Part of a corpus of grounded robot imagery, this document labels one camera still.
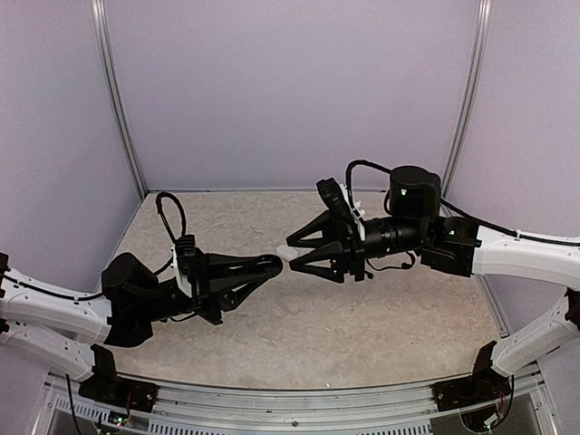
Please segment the right aluminium frame post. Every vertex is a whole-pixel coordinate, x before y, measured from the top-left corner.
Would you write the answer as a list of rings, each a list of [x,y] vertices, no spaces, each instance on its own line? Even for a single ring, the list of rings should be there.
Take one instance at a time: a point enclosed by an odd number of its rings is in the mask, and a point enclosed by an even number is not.
[[[492,15],[492,4],[493,2],[491,0],[478,1],[476,27],[469,53],[465,86],[459,106],[457,122],[453,132],[449,156],[442,176],[441,193],[444,198],[451,192],[453,180],[459,168],[461,153],[464,148],[470,118],[477,98],[479,78],[485,59],[488,30]]]

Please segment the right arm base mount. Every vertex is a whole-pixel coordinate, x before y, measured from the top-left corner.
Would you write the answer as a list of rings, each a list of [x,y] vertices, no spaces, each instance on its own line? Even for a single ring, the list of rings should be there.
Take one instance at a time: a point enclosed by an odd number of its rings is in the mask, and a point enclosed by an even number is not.
[[[465,408],[508,396],[512,392],[508,378],[466,376],[450,381],[436,382],[431,386],[438,411]]]

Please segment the black round disc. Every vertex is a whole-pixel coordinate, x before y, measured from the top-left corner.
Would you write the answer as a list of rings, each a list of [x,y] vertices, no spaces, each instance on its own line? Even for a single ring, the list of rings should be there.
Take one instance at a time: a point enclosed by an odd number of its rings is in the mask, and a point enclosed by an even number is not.
[[[257,258],[255,268],[258,273],[264,275],[267,279],[272,279],[282,272],[284,265],[279,256],[262,255]]]

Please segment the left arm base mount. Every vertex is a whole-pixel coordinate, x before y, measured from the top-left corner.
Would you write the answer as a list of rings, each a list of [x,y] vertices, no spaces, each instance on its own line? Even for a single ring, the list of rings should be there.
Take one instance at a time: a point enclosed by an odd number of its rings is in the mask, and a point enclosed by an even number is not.
[[[151,413],[158,397],[159,386],[123,377],[106,378],[94,374],[80,383],[83,398],[105,403],[128,411]]]

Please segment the front aluminium rail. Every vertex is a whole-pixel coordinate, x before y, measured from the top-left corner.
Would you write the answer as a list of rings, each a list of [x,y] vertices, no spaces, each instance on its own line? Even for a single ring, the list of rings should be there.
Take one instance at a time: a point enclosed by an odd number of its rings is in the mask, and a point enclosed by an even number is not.
[[[322,390],[257,390],[156,380],[149,412],[69,397],[50,374],[29,430],[32,434],[466,434],[471,413],[507,409],[494,434],[556,434],[554,407],[539,369],[529,365],[502,399],[442,411],[431,381]]]

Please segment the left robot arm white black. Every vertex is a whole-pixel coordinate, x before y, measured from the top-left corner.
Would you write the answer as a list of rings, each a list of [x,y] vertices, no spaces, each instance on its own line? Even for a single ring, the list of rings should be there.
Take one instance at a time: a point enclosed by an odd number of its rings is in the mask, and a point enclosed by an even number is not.
[[[102,345],[132,348],[153,335],[153,324],[199,316],[213,325],[257,288],[278,276],[278,256],[224,256],[197,251],[171,262],[161,281],[132,253],[116,256],[94,295],[32,279],[1,255],[1,343],[21,347],[115,403],[127,393],[124,379],[102,367]]]

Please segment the aluminium frame post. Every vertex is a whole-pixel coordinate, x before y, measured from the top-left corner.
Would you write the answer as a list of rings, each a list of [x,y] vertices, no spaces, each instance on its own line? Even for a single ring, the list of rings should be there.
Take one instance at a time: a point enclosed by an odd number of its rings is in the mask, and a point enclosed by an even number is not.
[[[133,144],[131,130],[121,96],[121,88],[115,69],[111,34],[108,26],[106,2],[103,0],[91,0],[91,10],[112,116],[121,141],[121,151],[126,159],[130,178],[136,193],[139,199],[143,200],[148,195],[149,190],[142,173],[137,151]]]
[[[441,193],[444,198],[451,192],[453,180],[459,168],[461,153],[464,148],[470,118],[477,98],[479,78],[485,59],[488,30],[492,15],[492,4],[493,2],[491,0],[478,1],[476,27],[469,53],[465,86],[459,106],[457,122],[453,132],[449,156],[442,176]]]

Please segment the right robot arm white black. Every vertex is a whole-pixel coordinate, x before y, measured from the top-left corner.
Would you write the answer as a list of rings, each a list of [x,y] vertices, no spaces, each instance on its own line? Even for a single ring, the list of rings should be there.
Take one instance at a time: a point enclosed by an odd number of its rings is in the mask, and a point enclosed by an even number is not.
[[[324,213],[286,239],[305,249],[292,259],[292,270],[342,283],[362,281],[374,258],[407,253],[435,271],[453,276],[515,276],[565,287],[546,313],[510,336],[479,350],[464,395],[484,401],[499,378],[579,336],[579,240],[531,235],[493,225],[457,209],[443,217],[448,203],[440,177],[416,166],[387,170],[387,217],[366,219],[353,200],[352,184],[317,182]]]

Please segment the left aluminium frame post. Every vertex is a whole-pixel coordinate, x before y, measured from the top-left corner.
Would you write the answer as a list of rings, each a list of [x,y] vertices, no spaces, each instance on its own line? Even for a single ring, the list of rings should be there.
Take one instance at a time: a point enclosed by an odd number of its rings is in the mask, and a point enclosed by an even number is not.
[[[139,199],[143,200],[148,195],[149,190],[142,173],[137,151],[133,144],[131,130],[121,96],[121,88],[115,69],[111,34],[108,26],[106,2],[103,0],[91,0],[91,10],[112,116],[121,141],[121,151],[126,159],[130,178],[136,193]]]

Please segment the white earbud charging case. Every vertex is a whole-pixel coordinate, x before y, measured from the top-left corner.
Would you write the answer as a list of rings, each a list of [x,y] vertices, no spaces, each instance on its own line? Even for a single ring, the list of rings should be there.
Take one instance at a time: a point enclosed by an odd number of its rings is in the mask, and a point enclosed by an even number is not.
[[[286,246],[286,245],[280,245],[276,248],[276,253],[282,257],[285,261],[292,261],[296,258],[299,257],[299,253],[296,249],[290,247],[290,246]]]

